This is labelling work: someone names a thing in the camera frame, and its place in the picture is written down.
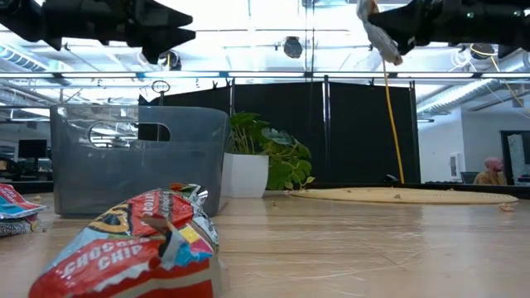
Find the red packaging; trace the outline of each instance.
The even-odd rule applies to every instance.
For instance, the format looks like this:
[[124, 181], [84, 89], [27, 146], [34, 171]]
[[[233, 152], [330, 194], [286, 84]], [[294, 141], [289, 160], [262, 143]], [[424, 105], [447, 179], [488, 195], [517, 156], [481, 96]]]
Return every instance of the red packaging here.
[[152, 190], [100, 215], [30, 289], [48, 297], [219, 297], [217, 233], [198, 185]]

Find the chip bag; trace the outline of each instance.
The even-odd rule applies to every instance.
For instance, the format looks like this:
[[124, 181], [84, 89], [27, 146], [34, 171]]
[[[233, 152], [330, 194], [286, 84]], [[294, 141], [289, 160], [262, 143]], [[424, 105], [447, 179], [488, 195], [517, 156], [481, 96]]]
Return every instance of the chip bag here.
[[227, 282], [207, 191], [172, 185], [101, 214], [45, 269], [30, 298], [220, 297]]
[[34, 231], [46, 206], [26, 201], [11, 185], [0, 184], [0, 237]]

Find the clear plastic bin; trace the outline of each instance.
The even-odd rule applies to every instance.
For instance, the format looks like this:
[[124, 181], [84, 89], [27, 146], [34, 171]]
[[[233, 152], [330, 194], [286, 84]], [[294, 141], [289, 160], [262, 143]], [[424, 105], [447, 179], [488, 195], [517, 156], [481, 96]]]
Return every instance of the clear plastic bin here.
[[[161, 124], [167, 142], [138, 140], [138, 123]], [[55, 212], [101, 214], [114, 205], [171, 183], [209, 191], [205, 212], [220, 197], [229, 116], [210, 108], [58, 105], [51, 109]]]

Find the ceiling pipe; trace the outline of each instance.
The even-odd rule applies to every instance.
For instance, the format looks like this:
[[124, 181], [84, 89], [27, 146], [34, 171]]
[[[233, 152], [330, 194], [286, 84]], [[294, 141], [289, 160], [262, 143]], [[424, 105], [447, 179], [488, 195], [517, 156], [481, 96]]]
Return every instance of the ceiling pipe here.
[[[503, 61], [499, 68], [505, 72], [530, 71], [527, 65], [529, 65], [528, 53], [524, 51], [522, 54], [513, 55]], [[485, 72], [496, 71], [495, 67], [490, 67]], [[417, 105], [417, 112], [438, 113], [448, 111], [461, 104], [498, 91], [504, 85], [505, 83], [501, 79], [480, 79], [467, 85], [452, 87], [427, 99], [420, 100]]]
[[[30, 57], [29, 55], [26, 55], [22, 52], [22, 50], [16, 49], [14, 46], [5, 46], [0, 45], [0, 59], [9, 61], [13, 63], [14, 65], [22, 67], [24, 70], [31, 71], [31, 72], [55, 72], [55, 71], [65, 71], [60, 69], [60, 67], [51, 67], [47, 65], [46, 63], [43, 63], [37, 59], [34, 59]], [[50, 65], [59, 65], [61, 62], [59, 61], [48, 61]], [[60, 84], [63, 86], [67, 86], [71, 84], [71, 82], [67, 79], [47, 79], [47, 81], [51, 83]]]
[[0, 89], [0, 102], [9, 105], [21, 105], [21, 106], [32, 106], [38, 107], [42, 104], [29, 99], [25, 94], [18, 93], [13, 89]]
[[13, 84], [13, 83], [9, 83], [6, 80], [0, 79], [0, 84], [13, 89], [13, 91], [14, 90], [18, 91], [18, 92], [22, 93], [25, 97], [30, 98], [32, 100], [35, 100], [38, 103], [40, 103], [42, 101], [45, 101], [47, 103], [57, 104], [57, 101], [52, 99], [52, 98], [49, 98], [49, 97], [47, 97], [45, 95], [42, 95], [42, 94], [39, 94], [37, 92], [31, 91], [28, 88], [25, 88], [25, 87], [22, 87], [22, 86]]

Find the potted plant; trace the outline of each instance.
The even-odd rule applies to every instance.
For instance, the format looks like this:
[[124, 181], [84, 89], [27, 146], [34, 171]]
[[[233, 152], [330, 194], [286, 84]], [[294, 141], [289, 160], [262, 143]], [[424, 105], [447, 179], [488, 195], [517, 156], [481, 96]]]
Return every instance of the potted plant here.
[[261, 198], [267, 187], [268, 155], [261, 145], [268, 123], [256, 113], [236, 113], [230, 118], [228, 153], [224, 155], [221, 193], [230, 198]]
[[261, 198], [265, 189], [303, 190], [315, 179], [309, 149], [287, 132], [270, 128], [256, 113], [236, 113], [230, 125], [223, 196]]
[[264, 153], [269, 156], [268, 190], [303, 190], [315, 180], [311, 176], [311, 152], [284, 131], [263, 128]]

